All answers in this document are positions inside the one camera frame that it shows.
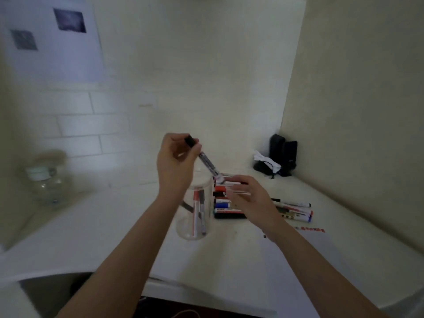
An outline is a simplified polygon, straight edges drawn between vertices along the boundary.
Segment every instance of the desk surface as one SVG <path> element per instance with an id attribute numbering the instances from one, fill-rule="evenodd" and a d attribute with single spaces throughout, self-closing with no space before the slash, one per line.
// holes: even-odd
<path id="1" fill-rule="evenodd" d="M 270 196 L 312 203 L 309 226 L 326 230 L 374 304 L 395 303 L 423 286 L 424 256 L 410 247 L 295 177 L 270 180 L 252 170 L 243 173 L 254 175 Z M 157 184 L 146 184 L 85 196 L 3 255 L 0 284 L 96 270 L 157 192 Z M 151 277 L 271 310 L 257 230 L 247 220 L 214 220 L 198 241 L 180 238 L 173 222 Z"/>

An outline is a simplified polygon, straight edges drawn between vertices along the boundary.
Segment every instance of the hand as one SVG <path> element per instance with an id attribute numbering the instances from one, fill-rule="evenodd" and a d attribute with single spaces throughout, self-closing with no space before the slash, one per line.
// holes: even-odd
<path id="1" fill-rule="evenodd" d="M 272 235 L 282 220 L 268 192 L 251 176 L 233 176 L 232 181 L 247 182 L 247 185 L 233 185 L 231 190 L 227 190 L 227 197 L 235 203 L 246 215 L 247 219 L 265 232 Z M 241 195 L 233 191 L 250 192 L 250 195 Z"/>
<path id="2" fill-rule="evenodd" d="M 193 180 L 194 161 L 200 154 L 202 145 L 195 138 L 192 149 L 184 138 L 188 134 L 168 133 L 164 136 L 157 158 L 159 174 L 159 196 L 182 200 Z"/>

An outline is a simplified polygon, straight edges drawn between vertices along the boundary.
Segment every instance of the clear plastic cup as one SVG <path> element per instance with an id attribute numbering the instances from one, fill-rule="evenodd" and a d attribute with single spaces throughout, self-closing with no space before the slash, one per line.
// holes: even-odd
<path id="1" fill-rule="evenodd" d="M 193 181 L 176 214 L 176 230 L 183 239 L 198 240 L 209 233 L 213 204 L 212 187 L 210 173 L 194 172 Z"/>

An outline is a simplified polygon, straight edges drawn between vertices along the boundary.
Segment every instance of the cable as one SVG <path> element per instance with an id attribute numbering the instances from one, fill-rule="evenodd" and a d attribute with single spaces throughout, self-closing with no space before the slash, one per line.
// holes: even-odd
<path id="1" fill-rule="evenodd" d="M 177 312 L 177 314 L 172 316 L 171 318 L 176 318 L 177 316 L 179 316 L 180 314 L 185 313 L 185 312 L 194 312 L 197 315 L 197 318 L 200 318 L 199 313 L 197 311 L 193 310 L 193 309 L 187 309 L 187 310 L 182 310 L 180 312 Z"/>

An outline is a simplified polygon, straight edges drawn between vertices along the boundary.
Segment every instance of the forearm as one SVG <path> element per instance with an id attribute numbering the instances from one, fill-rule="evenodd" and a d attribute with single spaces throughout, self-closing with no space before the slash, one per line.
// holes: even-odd
<path id="1" fill-rule="evenodd" d="M 321 318 L 386 317 L 284 220 L 271 235 Z"/>
<path id="2" fill-rule="evenodd" d="M 58 317 L 131 317 L 178 205 L 158 197 Z"/>

